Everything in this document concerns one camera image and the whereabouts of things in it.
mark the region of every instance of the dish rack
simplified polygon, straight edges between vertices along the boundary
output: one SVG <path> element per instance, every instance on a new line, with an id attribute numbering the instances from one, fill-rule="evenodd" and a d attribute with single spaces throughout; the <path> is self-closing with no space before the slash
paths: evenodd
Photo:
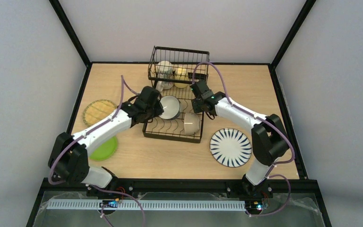
<path id="1" fill-rule="evenodd" d="M 178 67 L 184 67 L 187 69 L 187 74 L 176 78 L 160 78 L 156 71 L 156 64 L 161 61 L 169 61 L 173 65 L 173 72 L 175 72 Z M 209 61 L 209 52 L 154 46 L 151 60 L 148 65 L 148 79 L 151 80 L 153 87 L 156 87 L 159 81 L 191 84 L 194 68 L 202 61 Z M 200 65 L 197 68 L 195 81 L 201 79 L 205 81 L 208 80 L 208 65 Z M 204 128 L 203 113 L 197 114 L 200 117 L 200 130 L 189 136 L 184 133 L 184 116 L 186 113 L 194 113 L 191 100 L 194 99 L 195 96 L 191 91 L 190 86 L 178 88 L 173 85 L 170 89 L 164 89 L 161 92 L 161 95 L 162 97 L 174 96 L 179 99 L 181 103 L 180 115 L 174 120 L 164 120 L 160 117 L 156 117 L 151 122 L 144 123 L 144 136 L 161 140 L 200 143 Z"/>

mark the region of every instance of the wooden table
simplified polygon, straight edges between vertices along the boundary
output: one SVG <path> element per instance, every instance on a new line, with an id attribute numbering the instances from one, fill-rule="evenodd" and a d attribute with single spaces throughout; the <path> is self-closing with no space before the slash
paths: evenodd
<path id="1" fill-rule="evenodd" d="M 234 101 L 261 114 L 281 116 L 266 65 L 218 65 L 218 68 Z M 82 113 L 91 102 L 109 99 L 116 104 L 119 103 L 121 74 L 124 75 L 128 85 L 136 91 L 140 91 L 144 86 L 150 86 L 147 69 L 146 64 L 94 63 L 72 133 L 87 128 L 83 123 Z M 214 92 L 223 91 L 221 80 L 211 67 L 208 86 Z M 132 96 L 133 94 L 125 89 L 125 99 Z M 241 179 L 252 164 L 252 158 L 238 168 L 223 166 L 212 157 L 209 141 L 221 128 L 236 128 L 243 131 L 251 140 L 250 132 L 221 117 L 213 121 L 205 118 L 200 144 L 146 138 L 142 133 L 143 124 L 138 124 L 117 135 L 119 146 L 111 158 L 101 162 L 90 160 L 90 163 L 104 166 L 121 178 Z M 288 150 L 281 160 L 288 160 L 290 157 L 291 151 Z M 298 179 L 294 162 L 278 165 L 272 174 Z"/>

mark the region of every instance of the striped plate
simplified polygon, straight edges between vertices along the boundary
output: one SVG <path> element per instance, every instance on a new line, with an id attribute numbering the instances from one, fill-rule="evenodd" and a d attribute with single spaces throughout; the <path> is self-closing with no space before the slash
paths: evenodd
<path id="1" fill-rule="evenodd" d="M 221 129 L 212 136 L 209 148 L 222 165 L 239 167 L 248 162 L 252 147 L 247 136 L 237 129 Z"/>

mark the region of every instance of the green plate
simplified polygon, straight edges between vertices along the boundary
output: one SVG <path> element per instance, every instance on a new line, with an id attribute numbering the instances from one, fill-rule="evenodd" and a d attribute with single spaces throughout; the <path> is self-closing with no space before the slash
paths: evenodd
<path id="1" fill-rule="evenodd" d="M 110 138 L 108 141 L 99 146 L 90 156 L 90 159 L 95 161 L 103 161 L 112 156 L 118 147 L 116 137 Z"/>

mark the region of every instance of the robotic arm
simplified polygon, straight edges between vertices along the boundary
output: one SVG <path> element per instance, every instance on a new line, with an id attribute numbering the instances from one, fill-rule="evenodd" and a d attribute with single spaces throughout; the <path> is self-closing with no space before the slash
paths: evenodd
<path id="1" fill-rule="evenodd" d="M 288 149 L 287 143 L 279 134 L 257 118 L 266 119 L 285 135 L 280 118 L 274 114 L 267 117 L 240 106 L 228 99 L 223 92 L 214 94 L 203 80 L 192 84 L 191 89 L 196 97 L 191 101 L 195 113 L 206 112 L 212 116 L 221 116 L 251 131 L 254 162 L 242 179 L 246 192 L 252 194 L 257 190 L 256 186 L 264 181 L 272 164 Z M 114 112 L 73 136 L 65 132 L 60 134 L 56 138 L 48 166 L 52 167 L 65 147 L 74 142 L 74 138 L 81 138 L 70 148 L 71 152 L 66 152 L 59 159 L 54 171 L 66 182 L 91 184 L 112 190 L 117 177 L 104 167 L 89 166 L 88 156 L 117 133 L 161 115 L 164 110 L 160 98 L 159 91 L 145 87 L 133 104 L 131 100 L 124 102 L 115 117 Z"/>
<path id="2" fill-rule="evenodd" d="M 254 191 L 255 186 L 268 176 L 273 163 L 289 149 L 285 140 L 258 118 L 266 119 L 286 135 L 281 119 L 275 114 L 265 116 L 243 107 L 231 98 L 228 100 L 223 92 L 214 94 L 203 80 L 192 84 L 191 90 L 196 97 L 191 101 L 195 113 L 206 112 L 212 116 L 221 116 L 251 131 L 254 162 L 243 180 L 249 182 L 248 190 Z"/>
<path id="3" fill-rule="evenodd" d="M 66 152 L 58 161 L 54 171 L 66 182 L 92 184 L 100 188 L 107 187 L 112 180 L 116 179 L 115 175 L 103 167 L 89 166 L 88 157 L 117 133 L 153 119 L 164 112 L 159 102 L 161 94 L 152 87 L 144 87 L 135 98 L 134 103 L 131 103 L 131 99 L 122 103 L 121 109 L 115 117 L 113 116 L 116 111 L 73 136 L 65 132 L 60 134 L 56 138 L 48 166 L 52 167 L 59 154 L 71 142 L 74 142 L 74 138 L 81 137 L 70 148 L 71 152 Z"/>

